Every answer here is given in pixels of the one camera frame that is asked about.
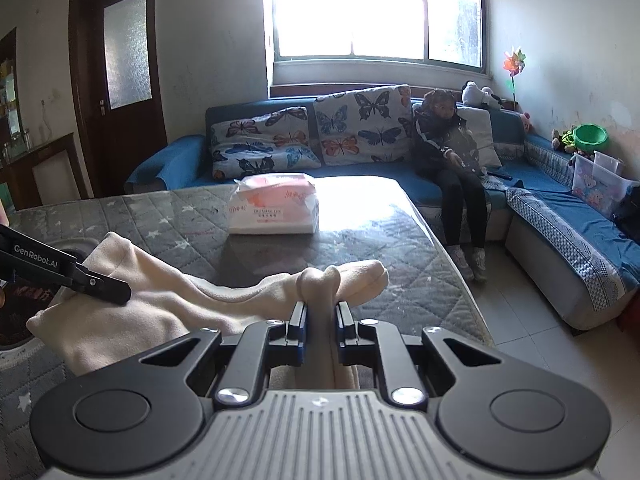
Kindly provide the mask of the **clear plastic storage box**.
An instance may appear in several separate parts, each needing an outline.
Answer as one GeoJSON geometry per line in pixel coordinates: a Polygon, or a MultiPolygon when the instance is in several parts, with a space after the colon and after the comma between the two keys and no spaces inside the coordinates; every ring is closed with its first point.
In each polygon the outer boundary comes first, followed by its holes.
{"type": "Polygon", "coordinates": [[[630,182],[622,177],[622,170],[619,159],[601,152],[595,152],[593,159],[576,155],[572,193],[611,218],[630,187],[630,182]]]}

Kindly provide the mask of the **window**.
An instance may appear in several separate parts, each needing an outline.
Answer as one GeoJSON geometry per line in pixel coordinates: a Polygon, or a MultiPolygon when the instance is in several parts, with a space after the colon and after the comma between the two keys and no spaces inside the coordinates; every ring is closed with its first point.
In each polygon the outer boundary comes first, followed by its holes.
{"type": "Polygon", "coordinates": [[[274,57],[485,64],[484,0],[265,0],[274,57]]]}

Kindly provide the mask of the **colourful pinwheel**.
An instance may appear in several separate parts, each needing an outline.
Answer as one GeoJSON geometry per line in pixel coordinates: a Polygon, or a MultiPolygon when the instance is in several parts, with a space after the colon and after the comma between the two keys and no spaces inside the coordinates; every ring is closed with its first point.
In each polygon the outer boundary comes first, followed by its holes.
{"type": "Polygon", "coordinates": [[[509,89],[513,105],[516,105],[516,84],[515,78],[524,72],[526,67],[526,54],[521,48],[506,52],[504,54],[503,69],[509,74],[509,89]]]}

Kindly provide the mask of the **dark wooden side table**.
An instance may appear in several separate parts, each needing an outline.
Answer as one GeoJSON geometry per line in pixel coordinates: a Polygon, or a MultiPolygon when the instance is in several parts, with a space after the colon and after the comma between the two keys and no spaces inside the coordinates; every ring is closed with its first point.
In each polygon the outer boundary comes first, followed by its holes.
{"type": "Polygon", "coordinates": [[[1,159],[1,183],[9,189],[16,210],[42,206],[48,194],[54,195],[53,169],[61,169],[66,160],[67,177],[73,179],[78,200],[88,200],[90,193],[82,175],[75,135],[65,136],[40,144],[21,155],[1,159]]]}

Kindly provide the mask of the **butterfly cushion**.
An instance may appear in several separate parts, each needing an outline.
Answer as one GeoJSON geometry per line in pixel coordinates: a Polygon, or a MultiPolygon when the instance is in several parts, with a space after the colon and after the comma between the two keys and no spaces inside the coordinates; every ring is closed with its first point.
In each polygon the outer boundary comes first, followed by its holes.
{"type": "Polygon", "coordinates": [[[308,112],[302,106],[216,122],[209,128],[208,151],[215,181],[321,167],[310,144],[308,112]]]}
{"type": "Polygon", "coordinates": [[[410,158],[413,118],[405,84],[319,96],[314,117],[328,166],[410,158]]]}

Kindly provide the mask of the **black backpack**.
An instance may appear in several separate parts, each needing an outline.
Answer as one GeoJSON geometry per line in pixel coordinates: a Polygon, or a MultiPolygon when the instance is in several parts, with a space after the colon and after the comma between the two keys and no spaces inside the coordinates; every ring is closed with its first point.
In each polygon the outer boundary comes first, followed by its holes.
{"type": "Polygon", "coordinates": [[[613,211],[613,222],[626,237],[640,244],[640,186],[628,190],[613,211]]]}

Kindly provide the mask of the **dark wooden door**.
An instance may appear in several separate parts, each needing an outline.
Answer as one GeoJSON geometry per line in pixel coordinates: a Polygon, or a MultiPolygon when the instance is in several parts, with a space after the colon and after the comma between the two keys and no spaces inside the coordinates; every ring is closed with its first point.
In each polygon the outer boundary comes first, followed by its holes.
{"type": "Polygon", "coordinates": [[[96,197],[167,145],[157,69],[155,0],[70,0],[70,79],[96,197]]]}

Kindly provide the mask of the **butterfly cushion right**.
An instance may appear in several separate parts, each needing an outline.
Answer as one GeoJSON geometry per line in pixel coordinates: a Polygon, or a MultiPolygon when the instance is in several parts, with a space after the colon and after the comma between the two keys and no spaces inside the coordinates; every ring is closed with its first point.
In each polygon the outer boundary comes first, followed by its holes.
{"type": "Polygon", "coordinates": [[[328,166],[410,158],[413,118],[405,84],[319,96],[314,117],[328,166]]]}

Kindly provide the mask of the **seated child dark clothes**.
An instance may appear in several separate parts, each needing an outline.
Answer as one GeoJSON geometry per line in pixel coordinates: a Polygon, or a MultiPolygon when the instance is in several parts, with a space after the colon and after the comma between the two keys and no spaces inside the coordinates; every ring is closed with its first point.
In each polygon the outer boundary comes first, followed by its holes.
{"type": "Polygon", "coordinates": [[[442,193],[442,230],[446,249],[467,281],[486,280],[488,209],[478,148],[457,101],[445,90],[424,96],[414,113],[416,174],[442,193]]]}

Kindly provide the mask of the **cream knit garment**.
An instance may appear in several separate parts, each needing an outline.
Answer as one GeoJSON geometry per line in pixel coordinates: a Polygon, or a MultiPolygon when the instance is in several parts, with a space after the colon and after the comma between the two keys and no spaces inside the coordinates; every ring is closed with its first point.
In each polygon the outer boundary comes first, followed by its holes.
{"type": "Polygon", "coordinates": [[[114,232],[85,261],[88,269],[125,281],[131,298],[122,307],[61,290],[47,309],[32,316],[27,329],[60,356],[75,375],[83,375],[150,350],[191,330],[211,328],[239,335],[250,324],[287,320],[296,302],[308,307],[303,365],[277,370],[279,389],[356,389],[355,367],[341,366],[334,347],[334,306],[358,307],[388,284],[378,260],[307,268],[267,276],[245,288],[214,285],[185,274],[114,232]]]}

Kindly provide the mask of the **butterfly cushion left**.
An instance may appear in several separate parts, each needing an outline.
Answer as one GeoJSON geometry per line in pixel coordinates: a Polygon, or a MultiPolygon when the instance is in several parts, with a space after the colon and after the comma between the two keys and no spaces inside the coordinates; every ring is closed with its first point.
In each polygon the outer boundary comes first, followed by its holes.
{"type": "Polygon", "coordinates": [[[216,122],[209,128],[208,151],[215,181],[321,167],[310,144],[308,112],[302,106],[216,122]]]}

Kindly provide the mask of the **white plush toy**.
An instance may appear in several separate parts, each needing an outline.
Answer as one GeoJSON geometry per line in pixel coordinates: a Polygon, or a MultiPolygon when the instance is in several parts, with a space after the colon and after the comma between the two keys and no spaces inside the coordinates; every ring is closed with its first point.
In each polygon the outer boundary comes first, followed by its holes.
{"type": "Polygon", "coordinates": [[[472,80],[465,83],[461,91],[462,103],[469,107],[493,108],[494,110],[502,109],[502,99],[495,95],[489,87],[480,88],[480,86],[472,80]]]}

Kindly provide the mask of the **green plastic bowl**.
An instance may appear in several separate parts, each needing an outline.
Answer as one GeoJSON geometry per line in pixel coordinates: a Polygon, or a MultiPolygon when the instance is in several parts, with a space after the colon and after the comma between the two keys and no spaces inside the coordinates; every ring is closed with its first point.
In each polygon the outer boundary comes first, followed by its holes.
{"type": "Polygon", "coordinates": [[[573,129],[574,144],[586,153],[604,151],[608,147],[608,132],[596,124],[582,124],[573,129]]]}

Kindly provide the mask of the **white pillow on sofa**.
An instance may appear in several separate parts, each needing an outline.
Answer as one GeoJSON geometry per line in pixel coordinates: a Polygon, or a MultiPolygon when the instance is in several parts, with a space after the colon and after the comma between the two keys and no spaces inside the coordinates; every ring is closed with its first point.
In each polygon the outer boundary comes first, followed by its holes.
{"type": "Polygon", "coordinates": [[[466,128],[476,143],[480,166],[485,169],[500,168],[502,162],[495,149],[488,110],[459,105],[458,115],[465,120],[466,128]]]}

